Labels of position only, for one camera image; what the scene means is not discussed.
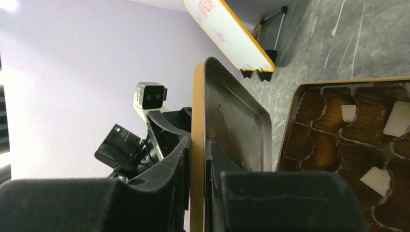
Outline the silver tin lid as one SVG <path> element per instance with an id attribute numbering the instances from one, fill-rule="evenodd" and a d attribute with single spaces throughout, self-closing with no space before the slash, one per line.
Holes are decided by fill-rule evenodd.
<path id="1" fill-rule="evenodd" d="M 270 172 L 272 123 L 269 113 L 216 58 L 193 72 L 190 220 L 192 232 L 205 229 L 205 141 L 212 138 L 242 171 Z"/>

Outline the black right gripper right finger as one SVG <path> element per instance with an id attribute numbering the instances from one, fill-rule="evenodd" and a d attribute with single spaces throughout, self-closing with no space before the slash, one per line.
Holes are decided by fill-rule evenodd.
<path id="1" fill-rule="evenodd" d="M 206 140 L 209 232 L 366 232 L 350 185 L 330 172 L 248 172 Z"/>

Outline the gold chocolate tin box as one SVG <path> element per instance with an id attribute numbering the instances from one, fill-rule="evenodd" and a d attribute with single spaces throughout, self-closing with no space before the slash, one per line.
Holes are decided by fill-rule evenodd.
<path id="1" fill-rule="evenodd" d="M 393 105 L 410 102 L 410 78 L 390 77 L 300 84 L 292 97 L 277 171 L 328 171 L 351 186 L 372 232 L 410 229 L 410 127 L 401 137 L 383 134 Z M 341 105 L 357 107 L 353 122 Z M 360 178 L 387 169 L 385 197 Z"/>

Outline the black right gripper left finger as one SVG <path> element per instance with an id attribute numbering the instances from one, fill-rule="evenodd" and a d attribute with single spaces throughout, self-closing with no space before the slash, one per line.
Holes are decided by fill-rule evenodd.
<path id="1" fill-rule="evenodd" d="M 181 232 L 190 137 L 146 172 L 118 179 L 17 179 L 0 188 L 3 232 Z"/>

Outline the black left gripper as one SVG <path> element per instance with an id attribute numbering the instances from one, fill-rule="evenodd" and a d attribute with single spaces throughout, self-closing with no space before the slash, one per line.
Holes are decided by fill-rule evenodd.
<path id="1" fill-rule="evenodd" d="M 144 117 L 147 135 L 140 138 L 115 124 L 94 153 L 94 157 L 113 169 L 109 178 L 127 182 L 167 157 L 191 133 L 192 108 L 162 113 L 148 112 Z"/>

